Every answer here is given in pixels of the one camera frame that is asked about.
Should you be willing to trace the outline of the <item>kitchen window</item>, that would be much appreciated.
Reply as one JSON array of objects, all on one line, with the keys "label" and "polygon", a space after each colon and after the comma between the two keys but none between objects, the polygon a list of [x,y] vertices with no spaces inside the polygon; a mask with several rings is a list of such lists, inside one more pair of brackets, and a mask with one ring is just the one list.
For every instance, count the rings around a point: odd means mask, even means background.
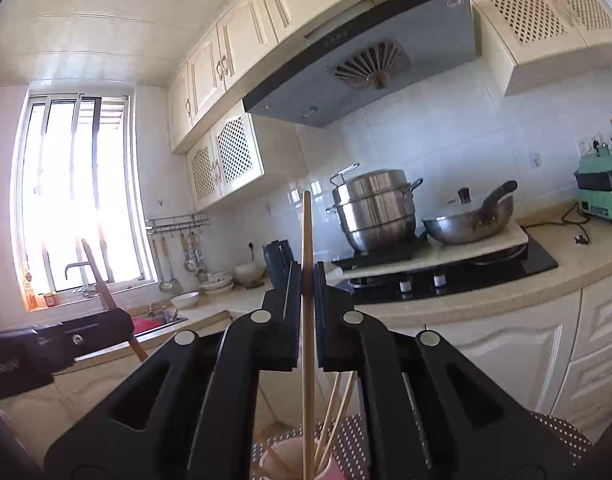
[{"label": "kitchen window", "polygon": [[15,141],[11,206],[26,310],[97,296],[83,238],[113,292],[152,283],[130,96],[30,96]]}]

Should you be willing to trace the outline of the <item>stone slab over stove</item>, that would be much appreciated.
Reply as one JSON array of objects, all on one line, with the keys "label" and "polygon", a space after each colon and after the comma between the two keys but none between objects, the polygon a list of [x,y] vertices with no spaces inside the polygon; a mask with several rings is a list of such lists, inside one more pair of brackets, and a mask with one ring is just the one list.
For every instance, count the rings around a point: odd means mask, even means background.
[{"label": "stone slab over stove", "polygon": [[526,245],[527,243],[527,233],[515,220],[511,220],[495,236],[470,244],[441,245],[432,238],[426,238],[414,252],[413,257],[408,260],[387,262],[377,266],[364,266],[364,268],[347,271],[326,263],[324,265],[324,270],[327,271],[325,277],[329,283],[337,284],[342,280],[350,280],[351,278],[435,269],[440,266],[490,255],[494,252],[502,252],[502,250]]}]

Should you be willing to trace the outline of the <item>stainless steel steamer pot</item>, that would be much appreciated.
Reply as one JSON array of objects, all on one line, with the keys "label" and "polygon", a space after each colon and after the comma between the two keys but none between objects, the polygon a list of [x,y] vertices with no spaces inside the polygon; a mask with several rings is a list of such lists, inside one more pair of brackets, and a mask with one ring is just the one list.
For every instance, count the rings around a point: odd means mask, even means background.
[{"label": "stainless steel steamer pot", "polygon": [[356,162],[330,177],[333,206],[348,244],[356,252],[377,249],[413,240],[417,229],[414,191],[423,179],[410,182],[403,170],[381,169],[345,175],[359,168]]}]

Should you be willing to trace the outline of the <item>pink cylindrical utensil holder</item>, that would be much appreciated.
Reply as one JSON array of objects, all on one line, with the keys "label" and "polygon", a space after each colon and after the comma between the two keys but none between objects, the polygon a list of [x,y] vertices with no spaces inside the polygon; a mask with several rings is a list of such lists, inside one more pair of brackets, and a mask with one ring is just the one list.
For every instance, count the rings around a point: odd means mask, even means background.
[{"label": "pink cylindrical utensil holder", "polygon": [[[302,437],[292,437],[271,445],[275,454],[291,468],[292,472],[295,472],[296,479],[303,478],[303,441]],[[260,457],[259,465],[271,474],[272,479],[292,479],[287,470],[267,451]],[[315,477],[315,480],[345,480],[345,476],[335,458],[330,457],[327,466]]]}]

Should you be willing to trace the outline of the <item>cream upper kitchen cabinets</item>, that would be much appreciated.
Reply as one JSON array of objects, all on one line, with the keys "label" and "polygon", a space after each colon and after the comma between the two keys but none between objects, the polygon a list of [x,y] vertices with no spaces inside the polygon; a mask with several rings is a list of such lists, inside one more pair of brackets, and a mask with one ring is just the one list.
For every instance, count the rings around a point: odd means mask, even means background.
[{"label": "cream upper kitchen cabinets", "polygon": [[459,184],[572,185],[575,139],[612,113],[608,0],[239,0],[168,90],[196,209],[304,176],[296,130],[359,122],[371,165],[424,171],[420,208]]}]

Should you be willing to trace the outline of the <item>white bowl on counter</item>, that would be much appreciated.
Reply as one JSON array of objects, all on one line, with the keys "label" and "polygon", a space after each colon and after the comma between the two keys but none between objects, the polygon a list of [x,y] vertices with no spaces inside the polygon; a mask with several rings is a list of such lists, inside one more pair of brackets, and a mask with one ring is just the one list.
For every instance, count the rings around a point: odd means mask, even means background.
[{"label": "white bowl on counter", "polygon": [[176,309],[187,309],[194,307],[200,299],[201,295],[199,292],[186,292],[185,294],[172,297],[170,301]]}]

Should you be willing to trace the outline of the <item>brown polka dot tablecloth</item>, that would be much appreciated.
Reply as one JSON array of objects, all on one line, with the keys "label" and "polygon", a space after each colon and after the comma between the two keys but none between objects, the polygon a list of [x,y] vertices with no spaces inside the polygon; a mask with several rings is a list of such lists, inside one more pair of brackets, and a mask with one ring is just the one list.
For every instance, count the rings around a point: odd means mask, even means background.
[{"label": "brown polka dot tablecloth", "polygon": [[[592,441],[566,420],[535,412],[530,412],[530,415],[546,431],[566,445],[574,465],[592,448]],[[368,445],[365,443],[360,414],[349,415],[344,419],[332,448],[332,456],[341,467],[345,479],[370,478]]]}]

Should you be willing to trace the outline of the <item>cream kitchen cabinets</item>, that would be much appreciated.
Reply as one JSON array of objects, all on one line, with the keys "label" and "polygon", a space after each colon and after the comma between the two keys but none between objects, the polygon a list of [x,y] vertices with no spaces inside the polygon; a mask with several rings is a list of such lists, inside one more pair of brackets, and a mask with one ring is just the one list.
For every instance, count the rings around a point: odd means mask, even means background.
[{"label": "cream kitchen cabinets", "polygon": [[[581,353],[585,292],[466,321],[429,323],[417,307],[364,306],[388,330],[435,330],[524,408],[568,418],[590,439],[612,419],[612,342]],[[53,384],[0,401],[0,416],[37,463],[50,445],[140,365],[126,346],[94,353]]]},{"label": "cream kitchen cabinets", "polygon": [[572,185],[575,139],[612,113],[608,0],[239,0],[168,90],[196,209],[304,176],[296,130],[359,122],[371,165],[424,171],[420,208],[459,184]]}]

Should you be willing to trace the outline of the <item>grey range hood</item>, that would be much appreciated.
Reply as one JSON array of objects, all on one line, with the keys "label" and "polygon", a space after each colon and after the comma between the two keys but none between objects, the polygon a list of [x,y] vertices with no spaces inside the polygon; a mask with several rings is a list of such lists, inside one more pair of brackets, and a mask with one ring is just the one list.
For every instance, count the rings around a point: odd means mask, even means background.
[{"label": "grey range hood", "polygon": [[475,58],[470,0],[388,0],[286,62],[244,96],[243,107],[322,128]]}]

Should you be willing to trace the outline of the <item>dark electric kettle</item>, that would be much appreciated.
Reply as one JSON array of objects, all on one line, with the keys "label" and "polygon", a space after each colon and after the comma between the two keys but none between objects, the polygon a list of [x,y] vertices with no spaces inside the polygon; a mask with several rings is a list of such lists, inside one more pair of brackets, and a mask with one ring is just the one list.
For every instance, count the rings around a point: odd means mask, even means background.
[{"label": "dark electric kettle", "polygon": [[263,246],[267,274],[274,288],[284,287],[289,279],[289,269],[294,256],[288,240],[274,240]]}]

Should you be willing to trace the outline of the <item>wall utensil rail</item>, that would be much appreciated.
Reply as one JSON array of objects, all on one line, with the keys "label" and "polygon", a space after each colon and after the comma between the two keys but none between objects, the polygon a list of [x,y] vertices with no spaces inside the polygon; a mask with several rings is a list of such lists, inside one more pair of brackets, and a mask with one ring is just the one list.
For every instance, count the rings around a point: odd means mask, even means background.
[{"label": "wall utensil rail", "polygon": [[149,234],[164,234],[184,230],[199,229],[210,225],[210,218],[202,212],[194,214],[179,214],[146,220],[146,232]]}]

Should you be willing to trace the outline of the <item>wooden chopstick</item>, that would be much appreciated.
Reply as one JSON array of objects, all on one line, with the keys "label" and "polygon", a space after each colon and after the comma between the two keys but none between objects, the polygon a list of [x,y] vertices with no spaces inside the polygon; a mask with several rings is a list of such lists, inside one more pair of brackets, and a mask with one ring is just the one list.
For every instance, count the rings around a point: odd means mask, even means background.
[{"label": "wooden chopstick", "polygon": [[344,390],[343,395],[341,396],[341,400],[337,402],[332,425],[329,430],[329,434],[327,435],[327,446],[325,447],[323,460],[319,471],[316,471],[317,474],[323,471],[323,469],[327,466],[329,459],[332,455],[332,448],[335,445],[335,441],[337,438],[338,431],[341,429],[343,419],[346,417],[346,413],[348,410],[348,406],[353,396],[353,388],[355,388],[357,381],[357,373],[351,372],[349,374],[348,380],[346,382],[346,388]]},{"label": "wooden chopstick", "polygon": [[315,478],[315,321],[313,320],[313,248],[311,193],[303,193],[301,239],[301,385],[303,388],[303,474]]},{"label": "wooden chopstick", "polygon": [[327,404],[327,411],[325,412],[323,425],[320,432],[319,443],[317,445],[317,449],[315,450],[315,471],[319,471],[322,464],[325,447],[327,446],[327,435],[329,434],[329,430],[332,425],[335,408],[339,398],[339,389],[341,388],[342,378],[342,373],[337,373],[335,376],[331,396],[329,403]]}]

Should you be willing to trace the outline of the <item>cream lower kitchen cabinets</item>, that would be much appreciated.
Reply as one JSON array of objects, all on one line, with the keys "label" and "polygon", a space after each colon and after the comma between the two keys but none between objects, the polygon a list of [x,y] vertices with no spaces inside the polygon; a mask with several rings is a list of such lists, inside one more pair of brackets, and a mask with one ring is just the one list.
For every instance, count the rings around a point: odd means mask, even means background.
[{"label": "cream lower kitchen cabinets", "polygon": [[[417,307],[364,306],[388,330],[435,330],[524,408],[568,418],[590,439],[612,419],[612,342],[581,353],[585,292],[466,321],[429,323]],[[37,463],[50,445],[140,365],[126,346],[94,353],[53,384],[0,401],[0,416]]]}]

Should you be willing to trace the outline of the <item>green kitchen appliance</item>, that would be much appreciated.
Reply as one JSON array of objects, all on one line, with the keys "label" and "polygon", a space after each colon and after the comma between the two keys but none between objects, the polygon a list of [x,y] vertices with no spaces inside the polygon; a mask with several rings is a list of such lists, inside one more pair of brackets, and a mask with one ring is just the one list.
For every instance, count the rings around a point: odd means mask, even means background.
[{"label": "green kitchen appliance", "polygon": [[612,150],[603,144],[582,156],[575,178],[579,210],[612,222]]}]

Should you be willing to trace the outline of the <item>black gas stove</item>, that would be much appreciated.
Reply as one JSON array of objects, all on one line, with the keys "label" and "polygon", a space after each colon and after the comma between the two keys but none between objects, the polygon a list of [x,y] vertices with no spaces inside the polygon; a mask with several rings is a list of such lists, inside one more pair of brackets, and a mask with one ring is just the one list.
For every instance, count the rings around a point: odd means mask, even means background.
[{"label": "black gas stove", "polygon": [[[347,271],[408,260],[426,238],[429,238],[427,234],[422,233],[412,243],[375,252],[355,252],[331,264]],[[526,245],[435,269],[351,278],[337,284],[327,281],[327,284],[349,292],[355,304],[386,304],[473,292],[529,278],[557,267],[554,257],[530,236]]]}]

